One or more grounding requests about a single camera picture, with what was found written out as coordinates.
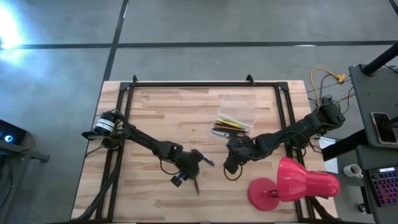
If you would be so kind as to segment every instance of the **white mug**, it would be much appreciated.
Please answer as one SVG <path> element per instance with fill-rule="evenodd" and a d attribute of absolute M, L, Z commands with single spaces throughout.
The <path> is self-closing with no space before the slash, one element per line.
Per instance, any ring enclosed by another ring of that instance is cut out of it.
<path fill-rule="evenodd" d="M 351 164 L 344 167 L 343 172 L 347 177 L 363 178 L 362 169 L 356 164 Z"/>

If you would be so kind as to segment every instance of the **lamp base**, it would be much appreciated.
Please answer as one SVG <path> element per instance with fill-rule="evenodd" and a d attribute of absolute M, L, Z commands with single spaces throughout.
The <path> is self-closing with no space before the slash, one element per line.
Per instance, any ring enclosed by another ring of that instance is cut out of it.
<path fill-rule="evenodd" d="M 248 188 L 249 201 L 258 210 L 271 211 L 279 204 L 279 198 L 272 197 L 269 191 L 276 190 L 276 184 L 268 178 L 253 180 Z"/>

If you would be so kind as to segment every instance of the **lamp shade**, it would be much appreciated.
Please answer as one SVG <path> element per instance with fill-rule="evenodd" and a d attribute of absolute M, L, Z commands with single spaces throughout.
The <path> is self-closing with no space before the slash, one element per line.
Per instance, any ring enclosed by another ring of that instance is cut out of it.
<path fill-rule="evenodd" d="M 307 171 L 303 165 L 284 157 L 279 162 L 277 190 L 283 202 L 304 196 L 333 197 L 340 192 L 340 181 L 333 174 Z"/>

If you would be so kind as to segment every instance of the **concrete floor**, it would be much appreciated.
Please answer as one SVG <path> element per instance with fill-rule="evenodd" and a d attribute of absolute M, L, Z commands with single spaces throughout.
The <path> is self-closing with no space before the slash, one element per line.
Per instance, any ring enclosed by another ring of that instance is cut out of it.
<path fill-rule="evenodd" d="M 122 0 L 5 0 L 2 43 L 111 44 Z M 398 16 L 387 0 L 135 0 L 130 1 L 120 43 L 378 41 L 398 39 Z M 118 49 L 110 80 L 305 80 L 312 68 L 348 74 L 389 45 L 329 47 L 202 47 Z M 110 49 L 0 50 L 0 119 L 29 130 L 48 164 L 32 162 L 11 223 L 70 218 L 87 141 Z M 398 65 L 398 60 L 391 62 Z M 316 74 L 320 83 L 324 74 Z M 325 85 L 333 79 L 326 79 Z M 351 83 L 324 95 L 340 98 Z M 350 99 L 347 120 L 327 134 L 343 138 L 362 128 Z M 356 211 L 358 187 L 335 198 L 339 217 L 372 222 Z"/>

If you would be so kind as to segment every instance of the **wooden table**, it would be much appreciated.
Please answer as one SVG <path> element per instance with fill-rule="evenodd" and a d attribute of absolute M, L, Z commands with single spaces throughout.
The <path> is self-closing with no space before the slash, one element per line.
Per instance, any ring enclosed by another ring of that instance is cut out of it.
<path fill-rule="evenodd" d="M 296 120 L 309 114 L 310 106 L 303 81 L 288 81 Z M 105 82 L 96 114 L 116 107 L 120 82 Z M 285 156 L 283 144 L 274 153 L 243 166 L 241 178 L 228 181 L 223 163 L 228 155 L 226 142 L 209 134 L 210 126 L 224 94 L 240 95 L 254 100 L 256 124 L 251 136 L 274 133 L 281 129 L 275 91 L 271 87 L 145 87 L 134 88 L 129 122 L 141 131 L 163 141 L 181 144 L 185 151 L 199 149 L 216 165 L 200 163 L 197 195 L 192 180 L 179 188 L 172 176 L 163 173 L 152 152 L 134 142 L 126 141 L 114 209 L 114 222 L 293 222 L 297 221 L 293 202 L 281 202 L 271 212 L 254 208 L 247 198 L 250 181 L 258 177 L 276 180 L 280 158 Z M 285 118 L 289 124 L 286 103 Z M 88 151 L 98 147 L 92 141 Z M 78 217 L 98 193 L 103 175 L 106 150 L 100 149 L 86 159 L 76 195 L 72 218 Z M 322 155 L 309 147 L 305 155 L 308 170 L 325 170 Z M 164 162 L 164 168 L 175 167 Z M 332 215 L 336 208 L 332 198 L 319 199 Z M 302 199 L 304 217 L 308 217 Z"/>

